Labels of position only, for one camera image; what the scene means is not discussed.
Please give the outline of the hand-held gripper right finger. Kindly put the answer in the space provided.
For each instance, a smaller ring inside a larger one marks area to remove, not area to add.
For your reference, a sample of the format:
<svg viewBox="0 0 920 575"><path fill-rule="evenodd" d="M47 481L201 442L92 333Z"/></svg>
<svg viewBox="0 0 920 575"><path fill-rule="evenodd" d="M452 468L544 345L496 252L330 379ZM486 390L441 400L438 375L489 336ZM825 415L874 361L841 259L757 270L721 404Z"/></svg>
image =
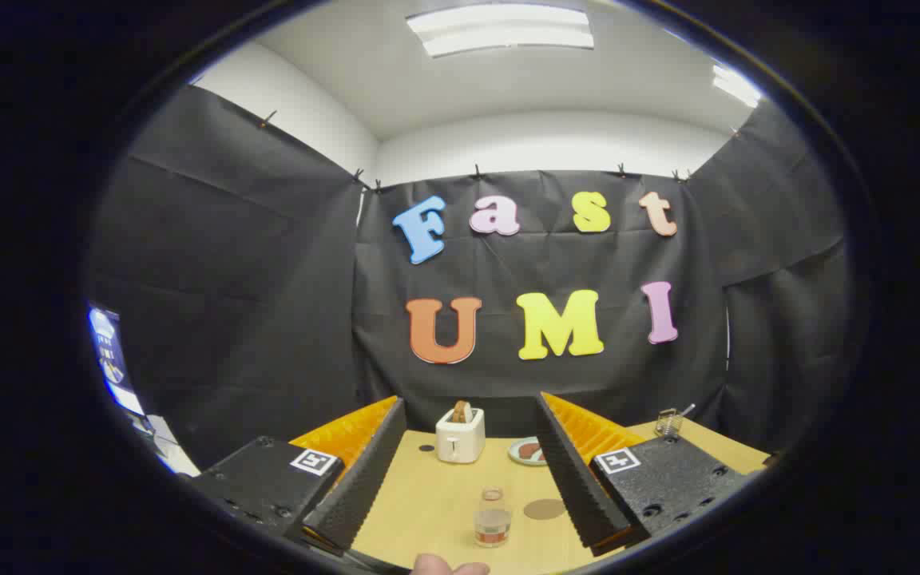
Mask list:
<svg viewBox="0 0 920 575"><path fill-rule="evenodd" d="M678 528L746 485L746 474L678 433L651 439L549 393L537 440L581 544L594 556Z"/></svg>

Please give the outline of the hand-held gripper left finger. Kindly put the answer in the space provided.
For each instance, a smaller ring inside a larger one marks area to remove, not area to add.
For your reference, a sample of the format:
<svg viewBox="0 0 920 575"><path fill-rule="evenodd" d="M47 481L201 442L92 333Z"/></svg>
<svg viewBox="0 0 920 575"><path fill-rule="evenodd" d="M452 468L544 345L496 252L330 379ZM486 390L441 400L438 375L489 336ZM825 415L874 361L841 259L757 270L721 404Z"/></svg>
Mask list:
<svg viewBox="0 0 920 575"><path fill-rule="evenodd" d="M405 402L391 396L293 440L259 436L188 481L253 529L342 557L405 430Z"/></svg>

